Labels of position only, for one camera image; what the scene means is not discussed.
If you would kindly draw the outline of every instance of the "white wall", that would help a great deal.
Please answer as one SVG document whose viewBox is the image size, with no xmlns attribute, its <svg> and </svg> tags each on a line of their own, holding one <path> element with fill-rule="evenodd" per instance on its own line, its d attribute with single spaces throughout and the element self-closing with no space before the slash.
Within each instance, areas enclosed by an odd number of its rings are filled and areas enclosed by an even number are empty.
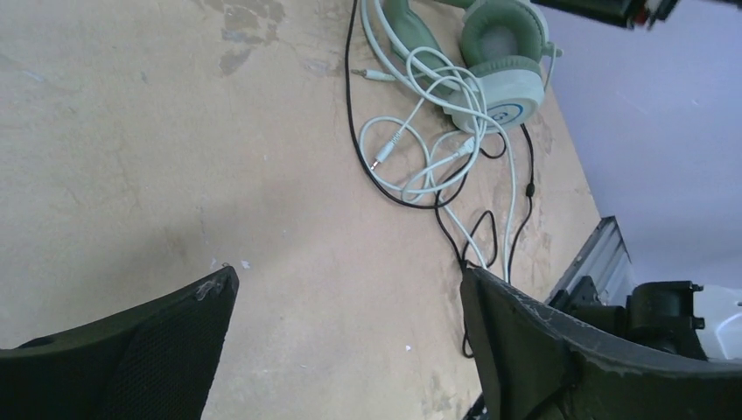
<svg viewBox="0 0 742 420">
<path fill-rule="evenodd" d="M 545 13 L 556 95 L 638 279 L 742 287 L 742 12 L 683 0 L 649 32 Z"/>
</svg>

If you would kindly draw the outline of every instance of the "black device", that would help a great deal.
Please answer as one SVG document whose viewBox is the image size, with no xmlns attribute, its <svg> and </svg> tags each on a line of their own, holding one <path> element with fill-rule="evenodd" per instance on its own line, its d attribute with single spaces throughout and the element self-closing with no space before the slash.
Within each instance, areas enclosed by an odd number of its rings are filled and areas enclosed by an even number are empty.
<svg viewBox="0 0 742 420">
<path fill-rule="evenodd" d="M 465 418 L 739 418 L 742 365 L 705 360 L 693 283 L 643 284 L 626 307 L 603 306 L 591 283 L 542 304 L 486 270 L 465 271 L 461 299 L 482 384 Z"/>
<path fill-rule="evenodd" d="M 198 419 L 239 280 L 226 267 L 167 296 L 0 350 L 0 419 Z"/>
</svg>

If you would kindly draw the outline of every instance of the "table surface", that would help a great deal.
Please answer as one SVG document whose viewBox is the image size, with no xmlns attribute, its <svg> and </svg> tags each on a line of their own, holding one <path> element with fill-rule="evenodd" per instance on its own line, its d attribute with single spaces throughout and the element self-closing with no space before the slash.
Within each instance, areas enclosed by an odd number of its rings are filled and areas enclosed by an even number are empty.
<svg viewBox="0 0 742 420">
<path fill-rule="evenodd" d="M 350 3 L 7 2 L 0 347 L 230 263 L 241 289 L 204 418 L 459 418 L 480 392 L 459 355 L 460 274 L 433 214 L 385 200 L 354 155 Z M 457 15 L 415 7 L 455 56 Z M 360 25 L 351 63 L 378 68 Z M 353 98 L 359 126 L 414 105 L 362 79 Z M 449 123 L 425 108 L 415 126 L 433 138 Z M 544 298 L 599 217 L 550 91 L 528 129 L 535 208 L 513 283 Z M 510 135 L 522 191 L 526 144 Z M 411 145 L 383 170 L 418 155 Z M 508 174 L 506 159 L 482 159 L 453 205 L 468 226 L 491 207 L 500 241 Z"/>
</svg>

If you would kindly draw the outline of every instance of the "headphone ear cushion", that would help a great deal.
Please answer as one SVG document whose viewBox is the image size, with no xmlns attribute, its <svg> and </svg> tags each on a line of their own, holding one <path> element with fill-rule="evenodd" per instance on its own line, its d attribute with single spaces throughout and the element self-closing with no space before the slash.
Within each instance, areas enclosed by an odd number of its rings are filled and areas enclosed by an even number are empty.
<svg viewBox="0 0 742 420">
<path fill-rule="evenodd" d="M 480 79 L 490 74 L 504 72 L 506 70 L 529 70 L 541 77 L 541 66 L 532 59 L 520 55 L 508 55 L 507 57 L 485 61 L 474 67 L 469 67 L 469 71 Z"/>
<path fill-rule="evenodd" d="M 459 49 L 469 67 L 491 60 L 484 54 L 482 38 L 494 27 L 505 27 L 513 33 L 518 55 L 541 60 L 546 40 L 538 16 L 527 5 L 506 0 L 485 3 L 466 20 Z"/>
</svg>

